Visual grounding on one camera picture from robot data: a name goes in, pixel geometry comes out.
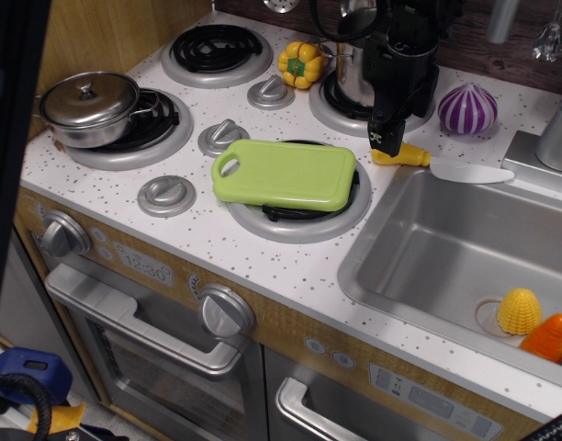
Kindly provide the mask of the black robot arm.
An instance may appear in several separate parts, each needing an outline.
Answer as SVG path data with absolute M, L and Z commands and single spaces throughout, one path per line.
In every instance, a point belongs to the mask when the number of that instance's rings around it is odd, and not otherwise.
M 370 147 L 391 157 L 399 154 L 406 119 L 423 117 L 439 79 L 439 40 L 457 17 L 462 1 L 377 1 L 373 21 L 355 32 L 331 34 L 320 22 L 318 3 L 309 2 L 318 33 L 336 43 L 363 42 L 360 77 L 373 90 L 367 120 Z

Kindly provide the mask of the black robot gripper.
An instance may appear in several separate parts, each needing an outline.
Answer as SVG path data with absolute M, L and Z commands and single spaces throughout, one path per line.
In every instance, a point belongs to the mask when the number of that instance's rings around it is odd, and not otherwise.
M 374 91 L 367 124 L 370 146 L 399 154 L 405 119 L 425 117 L 432 108 L 439 70 L 438 38 L 431 30 L 400 28 L 388 22 L 365 40 L 364 79 Z

